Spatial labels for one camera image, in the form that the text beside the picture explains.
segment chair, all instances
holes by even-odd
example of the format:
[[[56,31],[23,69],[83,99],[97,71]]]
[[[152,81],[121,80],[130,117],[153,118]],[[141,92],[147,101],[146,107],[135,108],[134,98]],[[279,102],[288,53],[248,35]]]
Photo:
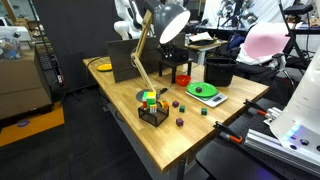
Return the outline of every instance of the chair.
[[[236,71],[243,73],[246,79],[251,79],[251,75],[264,74],[259,82],[268,75],[283,72],[295,88],[292,78],[285,70],[287,62],[283,50],[290,40],[287,34],[285,23],[260,22],[254,25],[240,45],[240,50],[236,49],[239,50]]]

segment green block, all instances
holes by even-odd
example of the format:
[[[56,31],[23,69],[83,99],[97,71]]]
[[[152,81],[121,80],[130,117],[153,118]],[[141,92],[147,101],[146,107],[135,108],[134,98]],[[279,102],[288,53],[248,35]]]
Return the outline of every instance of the green block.
[[[207,108],[201,108],[201,115],[207,115]]]
[[[180,106],[179,112],[184,112],[185,111],[185,106]]]

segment kitchen scale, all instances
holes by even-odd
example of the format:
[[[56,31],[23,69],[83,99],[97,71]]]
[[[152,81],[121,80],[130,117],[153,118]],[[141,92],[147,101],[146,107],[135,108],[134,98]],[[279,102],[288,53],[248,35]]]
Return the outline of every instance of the kitchen scale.
[[[196,91],[196,88],[199,87],[202,89],[201,92]],[[210,107],[215,107],[228,99],[226,95],[218,92],[214,86],[204,82],[190,83],[187,86],[186,93]]]

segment desk lamp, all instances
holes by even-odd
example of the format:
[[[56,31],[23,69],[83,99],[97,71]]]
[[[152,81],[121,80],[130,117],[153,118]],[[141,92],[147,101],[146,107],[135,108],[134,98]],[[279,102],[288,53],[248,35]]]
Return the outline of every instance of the desk lamp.
[[[164,5],[157,0],[145,0],[144,2],[146,4],[147,12],[142,22],[140,39],[135,52],[131,54],[131,59],[138,68],[142,78],[147,83],[148,90],[156,92],[140,62],[141,53],[152,23],[152,17],[155,34],[160,38],[160,43],[164,44],[172,40],[184,28],[189,21],[190,11],[178,4],[168,3]]]

